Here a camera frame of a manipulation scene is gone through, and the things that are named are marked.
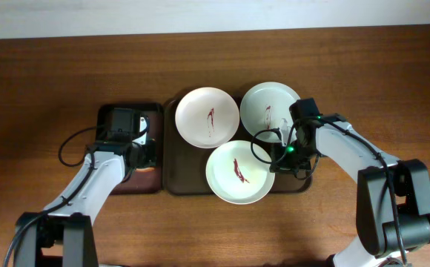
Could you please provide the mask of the green and orange sponge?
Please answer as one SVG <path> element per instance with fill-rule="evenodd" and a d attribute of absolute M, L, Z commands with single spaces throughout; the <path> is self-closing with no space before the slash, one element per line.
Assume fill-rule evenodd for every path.
<path fill-rule="evenodd" d="M 138 146 L 137 172 L 149 172 L 156 167 L 156 141 L 149 139 L 145 145 Z"/>

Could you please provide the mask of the white plate front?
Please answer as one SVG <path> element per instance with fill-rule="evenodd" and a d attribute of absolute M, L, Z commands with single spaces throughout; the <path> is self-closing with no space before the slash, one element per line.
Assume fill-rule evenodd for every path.
<path fill-rule="evenodd" d="M 230 141 L 209 156 L 206 180 L 220 199 L 236 205 L 251 204 L 262 199 L 274 185 L 275 174 L 267 163 L 270 160 L 259 145 Z"/>

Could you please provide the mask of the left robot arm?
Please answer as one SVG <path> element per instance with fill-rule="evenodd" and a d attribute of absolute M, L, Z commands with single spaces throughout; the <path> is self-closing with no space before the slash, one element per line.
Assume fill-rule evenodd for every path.
<path fill-rule="evenodd" d="M 70 184 L 40 212 L 24 212 L 4 256 L 8 266 L 98 266 L 93 224 L 115 187 L 155 162 L 156 143 L 96 142 Z"/>

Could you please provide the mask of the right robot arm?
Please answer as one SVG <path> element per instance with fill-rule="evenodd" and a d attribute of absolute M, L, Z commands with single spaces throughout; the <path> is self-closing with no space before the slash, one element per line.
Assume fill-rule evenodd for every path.
<path fill-rule="evenodd" d="M 311 179 L 320 157 L 337 163 L 357 184 L 357 236 L 327 266 L 409 266 L 407 253 L 430 244 L 430 177 L 418 159 L 401 160 L 359 135 L 338 113 L 323 115 L 313 99 L 290 105 L 274 173 Z"/>

